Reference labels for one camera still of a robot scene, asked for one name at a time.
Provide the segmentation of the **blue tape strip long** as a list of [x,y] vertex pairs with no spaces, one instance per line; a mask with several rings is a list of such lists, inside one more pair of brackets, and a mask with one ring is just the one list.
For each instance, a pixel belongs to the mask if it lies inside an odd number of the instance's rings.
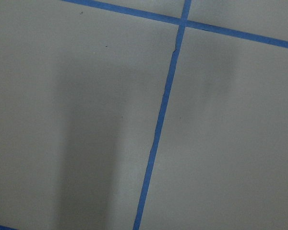
[[[180,16],[181,19],[188,19],[190,7],[191,7],[191,1],[186,0],[182,8],[182,13]],[[177,62],[178,62],[178,58],[180,54],[181,44],[182,44],[184,33],[185,33],[185,28],[186,27],[182,25],[178,26],[176,39],[175,39],[175,48],[174,48],[174,51],[172,52],[172,56],[170,60],[168,75],[167,75],[166,83],[164,87],[164,93],[162,95],[162,101],[161,101],[158,118],[156,122],[153,144],[149,152],[144,180],[143,180],[141,193],[140,193],[139,201],[137,205],[136,215],[135,215],[135,219],[134,219],[134,223],[132,227],[133,230],[138,230],[141,225],[141,220],[142,220],[146,198],[147,198],[147,194],[149,190],[149,185],[150,185],[150,181],[151,181],[151,177],[152,177],[152,173],[154,169],[156,154],[157,154],[158,145],[159,145],[162,128],[163,128],[163,124],[165,120],[170,92],[171,92],[171,88],[172,88],[172,84],[173,84],[173,80],[174,80],[174,76],[176,72],[176,66],[177,66]]]

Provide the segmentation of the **blue tape cross strip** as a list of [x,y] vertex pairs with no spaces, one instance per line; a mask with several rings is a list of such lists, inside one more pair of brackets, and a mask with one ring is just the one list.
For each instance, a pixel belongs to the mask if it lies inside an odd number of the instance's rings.
[[272,37],[267,37],[259,34],[252,34],[248,32],[238,31],[234,29],[224,28],[220,26],[214,26],[210,24],[190,21],[187,19],[176,18],[172,16],[167,16],[163,14],[158,14],[154,12],[148,12],[128,7],[123,7],[119,5],[109,4],[105,2],[100,2],[96,0],[71,0],[70,3],[83,5],[87,7],[102,9],[110,12],[117,12],[121,14],[131,15],[140,18],[146,18],[154,21],[169,23],[173,25],[182,25],[187,28],[193,28],[197,30],[207,31],[211,33],[227,35],[230,37],[240,38],[244,40],[255,41],[263,44],[268,44],[272,46],[278,46],[288,49],[288,41],[276,39]]

